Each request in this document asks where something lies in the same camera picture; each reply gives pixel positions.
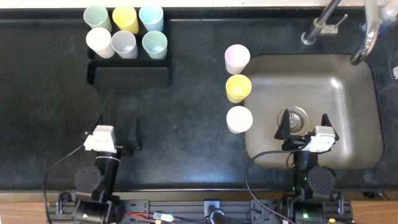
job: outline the faucet handle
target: faucet handle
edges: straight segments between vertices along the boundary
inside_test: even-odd
[[[319,35],[336,35],[338,32],[338,26],[348,17],[347,14],[344,15],[344,17],[336,24],[336,25],[325,25],[324,28],[322,28],[321,32]]]

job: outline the white cup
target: white cup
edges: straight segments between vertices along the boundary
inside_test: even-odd
[[[150,31],[142,38],[142,46],[152,59],[165,59],[167,38],[159,31]]]
[[[93,49],[100,57],[110,58],[114,55],[111,46],[111,33],[102,27],[90,30],[86,36],[86,43],[89,48]]]
[[[226,115],[226,123],[232,133],[239,134],[251,127],[253,124],[253,115],[249,109],[243,106],[234,106]]]
[[[90,6],[83,14],[85,22],[91,28],[102,27],[109,32],[112,31],[111,20],[109,19],[108,10],[104,6]]]
[[[163,9],[160,6],[144,6],[139,10],[139,18],[150,31],[163,31]]]
[[[129,31],[121,30],[113,34],[112,48],[122,58],[137,58],[138,49],[136,37]]]
[[[249,50],[240,44],[235,44],[225,51],[225,67],[232,74],[240,74],[250,61]]]

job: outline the black countertop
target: black countertop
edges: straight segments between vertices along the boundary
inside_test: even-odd
[[[243,189],[249,156],[244,134],[231,134],[226,113],[224,52],[243,44],[262,54],[352,54],[363,41],[363,9],[348,12],[339,33],[301,43],[321,10],[166,9],[172,84],[165,89],[100,90],[87,84],[83,10],[3,11],[0,16],[0,190],[40,190],[45,171],[80,145],[80,133],[100,114],[116,136],[141,117],[143,150],[123,157],[115,190]],[[366,59],[374,70],[386,152],[372,169],[336,170],[339,189],[398,188],[398,29],[379,38]],[[94,163],[81,150],[49,178],[52,190],[74,189],[75,172]],[[287,169],[253,166],[257,188],[290,190]]]

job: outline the faucet base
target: faucet base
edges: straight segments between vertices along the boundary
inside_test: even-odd
[[[307,45],[313,45],[313,44],[315,43],[315,41],[317,40],[317,39],[315,38],[313,41],[307,41],[307,40],[304,38],[304,36],[305,36],[305,32],[301,35],[301,41],[302,41],[304,44],[307,44]]]

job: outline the wooden floor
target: wooden floor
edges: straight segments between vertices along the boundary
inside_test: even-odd
[[[360,224],[398,224],[398,201],[353,202],[354,220]],[[43,203],[1,202],[0,224],[44,224]]]

